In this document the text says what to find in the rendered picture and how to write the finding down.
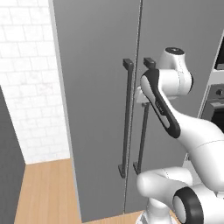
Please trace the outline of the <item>dark grey cabinet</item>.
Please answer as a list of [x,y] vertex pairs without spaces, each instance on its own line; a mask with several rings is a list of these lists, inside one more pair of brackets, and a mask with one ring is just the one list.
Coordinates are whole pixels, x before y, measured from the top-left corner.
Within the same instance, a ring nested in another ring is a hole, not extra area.
[[0,224],[14,224],[24,172],[24,157],[0,87]]

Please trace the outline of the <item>steel microwave oven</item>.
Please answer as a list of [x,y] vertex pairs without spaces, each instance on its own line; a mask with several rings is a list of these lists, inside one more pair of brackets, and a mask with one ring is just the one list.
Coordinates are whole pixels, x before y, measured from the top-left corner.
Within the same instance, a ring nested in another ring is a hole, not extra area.
[[224,69],[224,44],[222,44],[220,46],[220,50],[219,50],[218,57],[216,59],[214,68],[216,70],[223,70]]

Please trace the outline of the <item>pale grey fridge casing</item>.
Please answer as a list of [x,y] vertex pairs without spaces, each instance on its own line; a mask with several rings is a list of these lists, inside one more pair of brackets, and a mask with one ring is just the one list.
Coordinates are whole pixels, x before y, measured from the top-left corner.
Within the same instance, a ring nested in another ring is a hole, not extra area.
[[76,210],[77,210],[77,216],[78,216],[77,218],[79,220],[79,224],[82,224],[79,193],[77,190],[76,171],[75,171],[75,166],[74,166],[74,153],[73,153],[70,125],[69,125],[68,113],[67,113],[67,99],[66,99],[66,93],[65,93],[62,65],[61,65],[60,46],[59,46],[58,31],[57,31],[57,25],[56,25],[56,17],[55,17],[54,1],[53,0],[49,0],[49,8],[50,8],[50,14],[51,14],[52,35],[53,35],[53,41],[54,41],[54,45],[55,45],[57,67],[58,67],[58,71],[59,71],[60,92],[61,92],[63,112],[64,112],[65,124],[66,124],[66,138],[67,138],[69,155],[70,155],[71,164],[72,164],[73,186],[74,186],[76,208],[77,208]]

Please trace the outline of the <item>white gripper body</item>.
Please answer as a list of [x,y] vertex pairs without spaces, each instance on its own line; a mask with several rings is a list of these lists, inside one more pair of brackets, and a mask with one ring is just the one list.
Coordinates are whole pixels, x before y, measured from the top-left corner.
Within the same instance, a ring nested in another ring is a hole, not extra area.
[[144,93],[140,87],[136,88],[134,99],[135,99],[136,103],[149,103],[148,98],[144,95]]

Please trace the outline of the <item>grey fridge door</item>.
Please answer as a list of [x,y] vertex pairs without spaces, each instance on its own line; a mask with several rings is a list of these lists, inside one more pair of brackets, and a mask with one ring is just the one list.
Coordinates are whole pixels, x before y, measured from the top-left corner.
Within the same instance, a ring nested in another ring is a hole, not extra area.
[[[185,63],[194,84],[190,94],[171,101],[179,112],[196,117],[206,92],[209,75],[224,32],[224,0],[143,0],[137,74],[146,71],[144,59],[159,61],[166,47],[185,51]],[[142,154],[143,172],[181,166],[186,158],[182,145],[164,130],[149,109],[144,147],[140,147],[144,107],[134,106],[129,161]]]
[[123,211],[127,71],[137,0],[53,0],[82,221]]

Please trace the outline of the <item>steel built-in oven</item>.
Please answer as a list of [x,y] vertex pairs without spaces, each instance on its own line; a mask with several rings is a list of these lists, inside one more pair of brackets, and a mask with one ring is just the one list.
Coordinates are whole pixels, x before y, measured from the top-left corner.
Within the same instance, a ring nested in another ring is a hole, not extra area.
[[214,123],[224,133],[224,84],[210,87],[200,118]]

